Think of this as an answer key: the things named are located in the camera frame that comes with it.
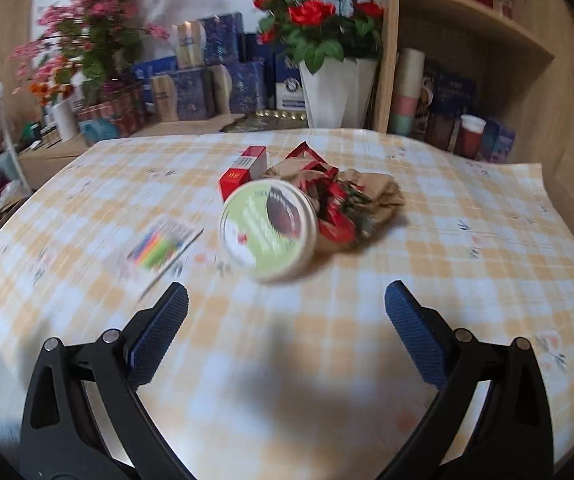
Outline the white flower pot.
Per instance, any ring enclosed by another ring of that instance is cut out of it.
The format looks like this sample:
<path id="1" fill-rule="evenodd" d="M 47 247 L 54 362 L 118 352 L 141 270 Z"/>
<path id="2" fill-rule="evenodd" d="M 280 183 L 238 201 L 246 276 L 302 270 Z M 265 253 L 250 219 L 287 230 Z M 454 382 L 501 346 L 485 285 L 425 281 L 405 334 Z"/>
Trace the white flower pot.
<path id="1" fill-rule="evenodd" d="M 372 96 L 378 62 L 327 58 L 311 74 L 299 63 L 308 125 L 313 129 L 362 128 Z"/>

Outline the woven flower basket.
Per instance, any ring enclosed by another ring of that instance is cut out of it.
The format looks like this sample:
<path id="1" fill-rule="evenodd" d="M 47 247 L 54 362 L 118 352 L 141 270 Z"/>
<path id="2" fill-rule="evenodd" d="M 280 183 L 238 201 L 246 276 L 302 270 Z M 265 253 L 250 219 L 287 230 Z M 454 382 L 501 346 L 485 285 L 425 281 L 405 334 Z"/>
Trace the woven flower basket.
<path id="1" fill-rule="evenodd" d="M 132 84 L 114 92 L 108 101 L 79 110 L 76 119 L 87 146 L 131 136 L 147 122 L 142 86 Z"/>

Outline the blue box on shelf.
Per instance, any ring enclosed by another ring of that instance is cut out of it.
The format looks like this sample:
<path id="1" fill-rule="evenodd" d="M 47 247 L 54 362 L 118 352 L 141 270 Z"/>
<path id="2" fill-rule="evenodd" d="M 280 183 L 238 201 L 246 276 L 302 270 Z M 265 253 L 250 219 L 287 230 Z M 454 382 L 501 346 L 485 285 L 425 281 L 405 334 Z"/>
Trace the blue box on shelf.
<path id="1" fill-rule="evenodd" d="M 491 164 L 506 164 L 515 138 L 514 130 L 508 129 L 496 119 L 489 118 L 482 133 L 477 159 Z"/>

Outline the wooden shelf unit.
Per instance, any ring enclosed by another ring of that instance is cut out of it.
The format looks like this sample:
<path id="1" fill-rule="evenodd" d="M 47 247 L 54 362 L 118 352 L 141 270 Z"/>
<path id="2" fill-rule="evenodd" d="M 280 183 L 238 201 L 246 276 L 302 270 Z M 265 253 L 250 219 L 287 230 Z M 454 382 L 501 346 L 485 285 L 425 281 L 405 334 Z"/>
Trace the wooden shelf unit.
<path id="1" fill-rule="evenodd" d="M 517 134 L 513 162 L 560 161 L 574 122 L 574 16 L 565 0 L 512 0 L 511 18 L 475 0 L 375 1 L 385 10 L 376 130 L 387 127 L 395 55 L 414 48 L 475 81 L 475 110 Z"/>

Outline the green paper cup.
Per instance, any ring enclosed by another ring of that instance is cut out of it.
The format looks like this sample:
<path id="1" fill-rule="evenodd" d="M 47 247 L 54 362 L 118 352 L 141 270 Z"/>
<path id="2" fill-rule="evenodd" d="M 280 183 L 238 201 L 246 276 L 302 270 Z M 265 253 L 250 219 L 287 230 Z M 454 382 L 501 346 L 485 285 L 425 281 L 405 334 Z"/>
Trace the green paper cup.
<path id="1" fill-rule="evenodd" d="M 233 268 L 256 282 L 281 282 L 300 274 L 313 258 L 316 239 L 314 206 L 289 182 L 248 182 L 225 200 L 221 248 Z"/>

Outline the red rose bouquet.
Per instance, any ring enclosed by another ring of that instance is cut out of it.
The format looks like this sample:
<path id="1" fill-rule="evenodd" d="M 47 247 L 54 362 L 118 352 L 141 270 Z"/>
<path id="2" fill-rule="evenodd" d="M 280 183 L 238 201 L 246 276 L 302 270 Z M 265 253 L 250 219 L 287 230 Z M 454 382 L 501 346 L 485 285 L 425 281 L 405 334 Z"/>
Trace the red rose bouquet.
<path id="1" fill-rule="evenodd" d="M 328 60 L 377 60 L 385 10 L 373 0 L 253 0 L 259 39 L 314 75 Z"/>

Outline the clear colourful plastic wrapper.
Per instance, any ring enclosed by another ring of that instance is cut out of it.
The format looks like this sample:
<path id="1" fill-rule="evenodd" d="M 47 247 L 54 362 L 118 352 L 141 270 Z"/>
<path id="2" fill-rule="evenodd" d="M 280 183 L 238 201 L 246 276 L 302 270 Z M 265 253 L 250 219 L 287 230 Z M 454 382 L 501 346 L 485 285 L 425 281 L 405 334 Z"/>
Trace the clear colourful plastic wrapper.
<path id="1" fill-rule="evenodd" d="M 104 266 L 130 296 L 142 298 L 202 232 L 195 223 L 161 217 L 116 246 Z"/>

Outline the blue gold gift box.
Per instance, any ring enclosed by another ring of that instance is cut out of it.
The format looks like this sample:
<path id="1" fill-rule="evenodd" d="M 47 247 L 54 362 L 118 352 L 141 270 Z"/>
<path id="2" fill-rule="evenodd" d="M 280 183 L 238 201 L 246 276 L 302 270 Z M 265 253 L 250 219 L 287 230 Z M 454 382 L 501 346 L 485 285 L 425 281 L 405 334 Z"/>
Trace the blue gold gift box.
<path id="1" fill-rule="evenodd" d="M 161 122 L 191 122 L 215 116 L 212 76 L 206 68 L 152 76 L 150 84 Z"/>
<path id="2" fill-rule="evenodd" d="M 219 114 L 251 114 L 266 104 L 264 66 L 260 61 L 213 65 L 214 104 Z"/>
<path id="3" fill-rule="evenodd" d="M 213 15 L 172 27 L 176 62 L 180 68 L 240 62 L 245 57 L 243 14 Z"/>

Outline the brown red paper bag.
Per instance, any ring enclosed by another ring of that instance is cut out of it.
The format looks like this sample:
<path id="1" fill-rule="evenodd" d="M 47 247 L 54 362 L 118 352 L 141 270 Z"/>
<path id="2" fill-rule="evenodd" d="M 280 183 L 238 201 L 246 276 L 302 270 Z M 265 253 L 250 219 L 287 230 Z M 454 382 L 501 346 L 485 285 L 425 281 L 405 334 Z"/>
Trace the brown red paper bag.
<path id="1" fill-rule="evenodd" d="M 316 213 L 318 252 L 344 252 L 366 243 L 404 205 L 389 174 L 340 170 L 301 142 L 264 175 L 284 180 L 308 196 Z"/>

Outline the yellow plaid tablecloth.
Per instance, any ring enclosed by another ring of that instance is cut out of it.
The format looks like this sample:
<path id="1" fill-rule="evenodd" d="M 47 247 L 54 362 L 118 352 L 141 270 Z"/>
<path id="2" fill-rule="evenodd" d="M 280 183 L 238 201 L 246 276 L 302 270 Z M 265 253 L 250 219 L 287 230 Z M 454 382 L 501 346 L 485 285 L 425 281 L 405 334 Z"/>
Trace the yellow plaid tablecloth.
<path id="1" fill-rule="evenodd" d="M 257 284 L 219 247 L 217 182 L 250 145 L 278 162 L 306 143 L 330 165 L 390 174 L 401 214 L 368 245 Z M 557 457 L 574 447 L 574 237 L 537 165 L 482 165 L 365 130 L 104 141 L 0 231 L 0 446 L 19 439 L 40 346 L 120 328 L 165 290 L 129 294 L 106 268 L 153 221 L 202 233 L 169 279 L 189 313 L 145 407 L 200 479 L 372 479 L 434 397 L 391 326 L 387 285 L 480 340 L 534 345 Z"/>

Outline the red white cup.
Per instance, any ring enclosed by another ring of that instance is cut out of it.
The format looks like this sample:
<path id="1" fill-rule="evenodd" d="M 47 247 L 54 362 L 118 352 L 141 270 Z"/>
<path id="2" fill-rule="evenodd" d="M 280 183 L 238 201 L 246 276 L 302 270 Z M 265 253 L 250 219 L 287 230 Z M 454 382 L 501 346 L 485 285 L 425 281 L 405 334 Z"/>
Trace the red white cup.
<path id="1" fill-rule="evenodd" d="M 477 116 L 464 114 L 461 116 L 460 131 L 458 131 L 458 154 L 466 158 L 475 158 L 484 135 L 487 122 Z"/>

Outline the stack of paper cups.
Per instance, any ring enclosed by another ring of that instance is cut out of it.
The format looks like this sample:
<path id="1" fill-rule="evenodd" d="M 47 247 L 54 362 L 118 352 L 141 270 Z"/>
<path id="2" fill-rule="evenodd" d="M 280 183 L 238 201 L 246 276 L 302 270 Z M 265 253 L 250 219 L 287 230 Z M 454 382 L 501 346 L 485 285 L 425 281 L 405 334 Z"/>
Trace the stack of paper cups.
<path id="1" fill-rule="evenodd" d="M 395 68 L 389 131 L 400 136 L 411 133 L 423 85 L 425 53 L 406 48 L 400 52 Z"/>

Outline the pink blossom plant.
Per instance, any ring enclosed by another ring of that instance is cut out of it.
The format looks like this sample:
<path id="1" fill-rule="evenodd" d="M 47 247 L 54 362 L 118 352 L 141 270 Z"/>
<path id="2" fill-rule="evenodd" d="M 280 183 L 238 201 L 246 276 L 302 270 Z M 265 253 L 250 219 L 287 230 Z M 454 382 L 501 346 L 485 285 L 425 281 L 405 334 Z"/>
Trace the pink blossom plant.
<path id="1" fill-rule="evenodd" d="M 101 102 L 109 84 L 126 85 L 123 74 L 142 55 L 146 37 L 169 38 L 163 26 L 139 21 L 138 12 L 139 0 L 50 4 L 37 20 L 40 36 L 9 55 L 20 62 L 18 88 L 42 106 L 58 104 L 72 96 L 80 76 L 84 102 Z"/>

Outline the white slim vase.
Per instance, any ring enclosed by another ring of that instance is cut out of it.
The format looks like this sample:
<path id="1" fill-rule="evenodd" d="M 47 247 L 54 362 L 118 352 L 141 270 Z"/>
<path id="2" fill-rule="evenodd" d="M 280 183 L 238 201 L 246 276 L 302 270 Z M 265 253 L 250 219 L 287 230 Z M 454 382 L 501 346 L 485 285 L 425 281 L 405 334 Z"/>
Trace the white slim vase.
<path id="1" fill-rule="evenodd" d="M 52 107 L 52 117 L 62 142 L 68 142 L 78 135 L 78 122 L 69 101 L 55 104 Z"/>

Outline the red cigarette box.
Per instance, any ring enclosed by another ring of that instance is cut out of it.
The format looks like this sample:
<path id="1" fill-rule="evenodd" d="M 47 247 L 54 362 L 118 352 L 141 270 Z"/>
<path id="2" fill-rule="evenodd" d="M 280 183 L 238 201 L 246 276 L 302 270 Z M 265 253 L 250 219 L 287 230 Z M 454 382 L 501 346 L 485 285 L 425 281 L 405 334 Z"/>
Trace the red cigarette box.
<path id="1" fill-rule="evenodd" d="M 241 185 L 260 179 L 266 170 L 266 147 L 248 146 L 219 179 L 222 200 L 227 200 Z"/>

